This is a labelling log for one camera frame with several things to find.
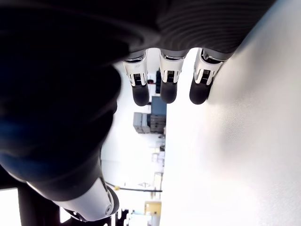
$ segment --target white wall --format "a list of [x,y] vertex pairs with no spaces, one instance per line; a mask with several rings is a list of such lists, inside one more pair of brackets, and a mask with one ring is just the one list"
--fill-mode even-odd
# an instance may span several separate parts
[[301,1],[279,0],[200,106],[189,53],[167,107],[161,226],[301,225],[300,21]]
[[[158,50],[148,52],[149,79],[155,81],[158,69]],[[114,122],[109,135],[102,147],[102,171],[106,181],[130,188],[142,188],[137,185],[142,182],[152,183],[154,165],[151,163],[151,153],[154,147],[159,147],[162,139],[155,134],[138,134],[133,127],[134,112],[150,113],[150,106],[139,107],[134,103],[132,88],[125,74],[122,63],[117,64],[122,87],[118,98],[118,108],[114,114]],[[155,85],[149,85],[150,96],[155,93]],[[144,209],[144,201],[150,199],[150,193],[118,191],[123,208],[135,210]]]

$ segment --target black cable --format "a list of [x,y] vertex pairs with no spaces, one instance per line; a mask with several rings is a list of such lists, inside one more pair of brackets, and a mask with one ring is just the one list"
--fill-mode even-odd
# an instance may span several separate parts
[[125,187],[115,186],[108,182],[106,182],[106,183],[112,187],[118,187],[118,189],[120,189],[120,190],[137,191],[137,192],[163,192],[162,190],[143,190],[143,189],[125,188]]

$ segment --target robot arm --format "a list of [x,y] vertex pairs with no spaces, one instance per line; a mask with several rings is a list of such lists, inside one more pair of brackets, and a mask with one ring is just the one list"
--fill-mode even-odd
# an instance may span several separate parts
[[0,164],[79,220],[116,213],[99,161],[121,85],[111,65],[124,61],[145,105],[146,50],[159,48],[171,103],[187,52],[200,48],[190,99],[201,104],[274,1],[0,0]]

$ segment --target black fingertip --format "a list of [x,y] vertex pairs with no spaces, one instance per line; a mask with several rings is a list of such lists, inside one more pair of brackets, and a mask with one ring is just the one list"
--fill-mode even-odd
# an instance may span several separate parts
[[203,83],[197,84],[194,81],[194,79],[192,79],[190,92],[189,92],[189,98],[191,102],[194,103],[195,105],[200,105],[204,103],[209,96],[211,84],[210,85],[206,85]]
[[133,98],[138,106],[145,106],[150,100],[149,88],[145,86],[132,86]]
[[177,97],[177,83],[173,82],[163,82],[161,80],[161,99],[167,103],[170,104],[174,102],[175,98]]

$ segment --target white surface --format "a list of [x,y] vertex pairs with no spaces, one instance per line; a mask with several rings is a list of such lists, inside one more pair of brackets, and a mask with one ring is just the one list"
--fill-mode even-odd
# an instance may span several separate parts
[[21,226],[17,188],[0,190],[0,225]]
[[301,1],[278,1],[201,106],[188,54],[167,107],[161,226],[301,225],[300,21]]
[[70,214],[67,213],[67,211],[63,207],[60,207],[60,223],[64,223],[69,219],[71,219]]

